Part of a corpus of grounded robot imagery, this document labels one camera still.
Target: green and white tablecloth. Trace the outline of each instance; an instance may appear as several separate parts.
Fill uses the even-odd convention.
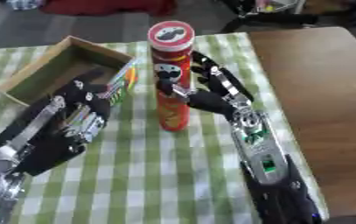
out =
[[[25,183],[11,223],[258,223],[228,124],[195,109],[189,126],[160,129],[146,42],[107,44],[138,59],[139,80],[88,151]],[[196,49],[239,75],[259,99],[284,149],[327,215],[317,184],[295,143],[245,33],[198,37]],[[46,46],[0,49],[0,83],[40,57]],[[0,131],[19,106],[0,95]]]

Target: open box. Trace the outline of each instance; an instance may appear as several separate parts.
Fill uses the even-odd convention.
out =
[[[92,83],[108,84],[111,88],[124,81],[123,91],[126,92],[136,80],[134,64],[135,59],[125,53],[67,37],[40,59],[12,75],[0,86],[0,91],[16,102],[30,105],[45,95],[51,95],[76,76],[101,67],[103,76]]]

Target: wooden table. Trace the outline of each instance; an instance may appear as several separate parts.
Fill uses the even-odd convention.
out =
[[[356,39],[337,27],[250,37],[331,216],[356,214]]]

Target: prosthetic hand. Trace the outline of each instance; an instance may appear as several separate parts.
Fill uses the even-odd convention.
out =
[[[277,142],[266,114],[252,107],[254,97],[225,68],[199,52],[192,67],[209,90],[184,89],[159,80],[158,89],[195,109],[222,114],[229,121],[241,169],[264,224],[322,223],[293,160]]]
[[[88,84],[100,75],[92,70],[36,101],[0,134],[0,224],[9,221],[26,173],[76,157],[105,127],[110,105],[98,93],[107,86]]]

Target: red can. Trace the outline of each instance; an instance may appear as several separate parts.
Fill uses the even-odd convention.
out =
[[[190,25],[166,21],[153,25],[148,32],[155,83],[169,79],[184,88],[190,87],[191,52],[195,33]],[[189,108],[178,99],[156,90],[158,120],[165,130],[184,129]]]

